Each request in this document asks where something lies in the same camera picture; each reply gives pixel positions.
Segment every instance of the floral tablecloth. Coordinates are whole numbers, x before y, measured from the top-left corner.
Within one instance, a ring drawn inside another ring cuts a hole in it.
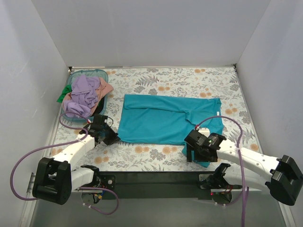
[[[125,94],[177,96],[194,98],[219,97],[222,115],[240,123],[244,130],[241,145],[260,152],[243,94],[234,68],[154,68],[154,69],[106,69],[108,82],[114,91],[108,94],[105,115],[114,119],[112,128],[117,131]],[[65,122],[72,126],[84,124]],[[232,141],[239,135],[237,125],[223,119],[223,134]],[[75,140],[79,130],[70,130],[59,125],[55,143]],[[53,156],[65,147],[54,148]],[[196,163],[186,162],[181,153],[183,146],[156,144],[127,144],[119,142],[111,146],[97,145],[77,164],[97,166],[101,171],[213,171],[222,160],[204,168]]]

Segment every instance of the laundry basket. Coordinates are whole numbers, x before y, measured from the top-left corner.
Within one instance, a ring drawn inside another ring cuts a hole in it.
[[[108,83],[108,74],[103,71],[103,70],[79,70],[74,72],[73,74],[70,75],[70,77],[68,78],[67,81],[67,85],[72,84],[73,81],[81,76],[82,74],[84,74],[87,77],[102,77],[105,82]],[[107,95],[105,95],[101,100],[100,104],[103,104],[103,108],[101,106],[98,106],[98,109],[102,109],[102,111],[99,114],[103,114],[105,112],[105,108],[106,108],[106,103],[107,103]],[[61,106],[61,114],[64,113],[64,109],[63,109],[63,105]],[[67,117],[66,115],[63,115],[63,118],[70,121],[70,122],[85,122],[86,120],[83,118],[77,118],[77,117]],[[88,119],[90,119],[91,121],[93,121],[94,117],[91,116]]]

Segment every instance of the white wall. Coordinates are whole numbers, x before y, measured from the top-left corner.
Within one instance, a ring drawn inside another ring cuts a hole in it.
[[[24,202],[9,188],[9,175],[25,153],[46,144],[67,67],[30,0],[0,0],[0,226],[19,224]],[[42,152],[17,169],[25,196]]]
[[[270,0],[32,0],[68,66],[231,65]]]
[[[303,1],[272,0],[238,64],[265,154],[293,157],[303,170]],[[291,207],[303,226],[303,192]]]

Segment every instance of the purple cloth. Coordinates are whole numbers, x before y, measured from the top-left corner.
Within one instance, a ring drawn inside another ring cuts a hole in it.
[[[93,108],[97,103],[96,89],[100,86],[98,77],[86,77],[84,74],[75,79],[71,85],[71,99],[77,104]]]
[[[89,117],[91,115],[90,109],[87,106],[78,104],[76,102],[73,102],[72,100],[63,101],[63,107],[65,112],[73,112],[76,114],[80,114],[83,117]],[[67,113],[67,117],[77,117],[78,115]]]

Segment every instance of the pile of clothes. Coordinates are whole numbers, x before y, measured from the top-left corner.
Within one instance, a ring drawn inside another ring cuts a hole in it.
[[[58,102],[62,102],[67,117],[90,117],[101,99],[114,88],[101,77],[86,77],[82,74],[71,85],[67,85]]]

